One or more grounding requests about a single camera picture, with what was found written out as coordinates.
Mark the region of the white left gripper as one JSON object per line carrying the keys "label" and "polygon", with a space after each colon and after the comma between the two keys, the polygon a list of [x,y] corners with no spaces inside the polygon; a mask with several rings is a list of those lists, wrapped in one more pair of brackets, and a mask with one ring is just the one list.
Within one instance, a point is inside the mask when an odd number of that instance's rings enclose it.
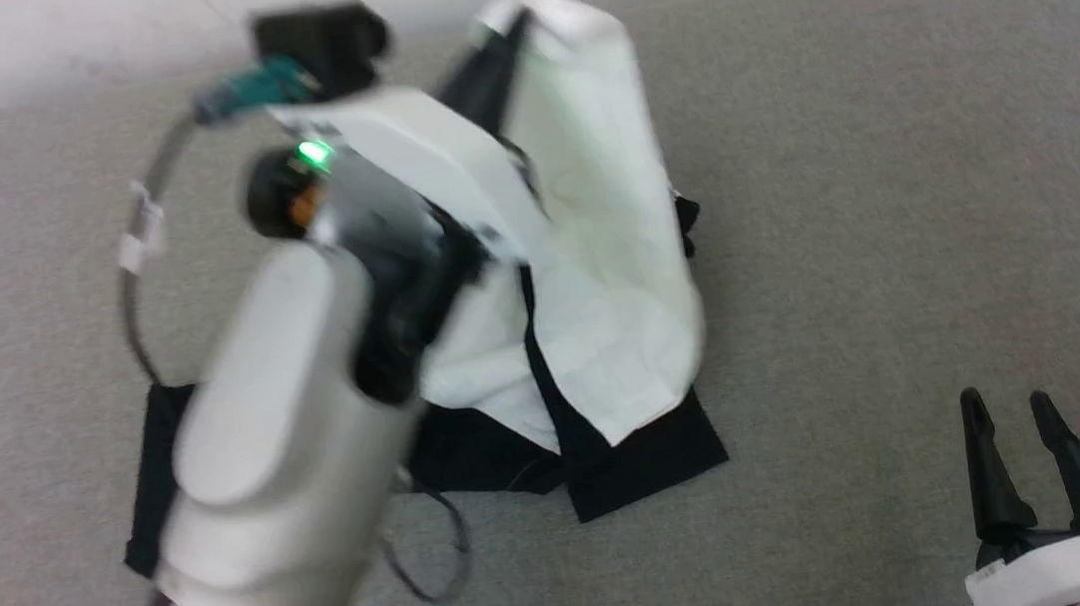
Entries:
{"label": "white left gripper", "polygon": [[345,223],[390,232],[393,246],[427,245],[446,213],[495,262],[538,266],[552,253],[545,213],[524,185],[502,134],[534,13],[492,28],[436,89],[376,87],[337,102],[275,105],[270,117],[301,140]]}

